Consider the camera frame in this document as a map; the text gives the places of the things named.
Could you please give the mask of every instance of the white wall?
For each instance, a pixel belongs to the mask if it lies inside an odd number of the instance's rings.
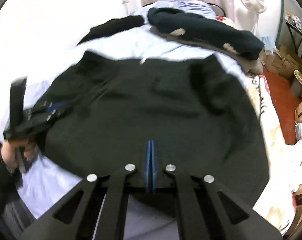
[[[276,39],[281,14],[281,0],[265,0],[267,10],[259,15],[258,33],[260,37],[271,36]],[[251,31],[254,26],[254,16],[242,4],[234,0],[235,25],[240,30]]]
[[[90,27],[125,17],[122,0],[7,0],[0,11],[0,122],[10,83],[27,75],[28,84],[50,76],[63,54]],[[129,10],[139,7],[130,0]]]

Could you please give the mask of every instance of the bed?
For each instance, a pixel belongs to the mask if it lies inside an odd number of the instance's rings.
[[[54,78],[69,66],[77,63],[86,50],[113,60],[139,58],[141,63],[146,58],[182,61],[190,58],[206,58],[215,53],[224,70],[234,75],[246,90],[260,120],[264,135],[270,166],[270,181],[256,202],[254,210],[284,234],[292,223],[295,214],[291,194],[294,187],[296,188],[293,182],[294,171],[291,168],[294,149],[287,149],[285,145],[265,77],[245,75],[234,59],[222,53],[166,41],[152,34],[149,31],[150,25],[146,17],[146,13],[151,7],[180,8],[216,19],[216,14],[211,6],[199,1],[158,1],[145,6],[132,14],[142,15],[145,19],[145,25],[110,37],[88,41],[72,49],[66,54],[63,64],[57,64],[52,68],[54,70],[51,73],[51,78],[27,87],[24,107],[33,106],[49,88]],[[7,119],[8,111],[2,123],[1,136]],[[20,197],[36,219],[81,180],[81,178],[58,167],[43,156],[38,149],[37,151],[38,155],[31,168],[27,173],[22,174],[22,186],[21,184],[17,185]],[[129,199],[125,239],[140,239],[139,237],[142,235],[143,239],[153,239],[159,232],[161,234],[176,232],[175,228],[174,218],[161,214],[134,199]]]

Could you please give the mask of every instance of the red rug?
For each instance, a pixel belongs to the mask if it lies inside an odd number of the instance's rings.
[[[274,74],[264,67],[264,75],[270,88],[270,95],[275,111],[278,114],[285,143],[296,143],[294,110],[301,99],[296,98],[290,90],[290,82],[278,74]]]

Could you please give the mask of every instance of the floral blanket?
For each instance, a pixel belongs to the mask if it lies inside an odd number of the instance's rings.
[[[248,76],[246,92],[260,120],[269,162],[270,180],[253,209],[282,235],[295,215],[286,144],[265,76]]]

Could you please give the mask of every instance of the person's arm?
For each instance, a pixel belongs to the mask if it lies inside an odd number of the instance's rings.
[[[0,210],[8,192],[15,190],[13,173],[18,167],[15,149],[25,147],[24,156],[27,159],[32,158],[34,142],[29,140],[5,141],[0,144]]]

